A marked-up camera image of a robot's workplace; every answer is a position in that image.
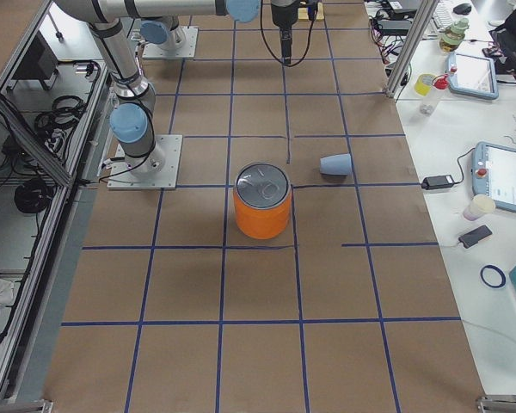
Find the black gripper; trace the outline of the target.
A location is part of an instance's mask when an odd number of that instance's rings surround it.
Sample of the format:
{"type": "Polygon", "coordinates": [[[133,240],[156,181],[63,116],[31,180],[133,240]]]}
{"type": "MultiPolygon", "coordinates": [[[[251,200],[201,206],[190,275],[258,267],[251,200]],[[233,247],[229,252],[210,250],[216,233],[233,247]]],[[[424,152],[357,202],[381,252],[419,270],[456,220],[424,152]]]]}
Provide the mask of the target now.
{"type": "Polygon", "coordinates": [[[299,0],[271,0],[273,24],[279,28],[281,61],[283,65],[292,63],[292,29],[298,21],[299,0]]]}

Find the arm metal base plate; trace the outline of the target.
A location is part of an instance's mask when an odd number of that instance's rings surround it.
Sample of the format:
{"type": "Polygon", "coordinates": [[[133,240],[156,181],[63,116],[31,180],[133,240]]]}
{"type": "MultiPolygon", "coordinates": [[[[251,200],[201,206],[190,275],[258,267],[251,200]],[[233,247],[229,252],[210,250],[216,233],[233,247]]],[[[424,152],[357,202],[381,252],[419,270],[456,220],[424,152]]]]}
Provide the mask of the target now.
{"type": "Polygon", "coordinates": [[[154,151],[137,168],[140,160],[125,157],[120,144],[117,144],[116,157],[123,160],[114,163],[112,178],[107,181],[111,190],[175,190],[181,159],[183,137],[178,134],[158,134],[155,136],[154,151]]]}
{"type": "Polygon", "coordinates": [[[193,59],[199,29],[195,26],[178,26],[168,30],[162,26],[147,25],[140,30],[146,45],[143,59],[171,60],[193,59]]]}

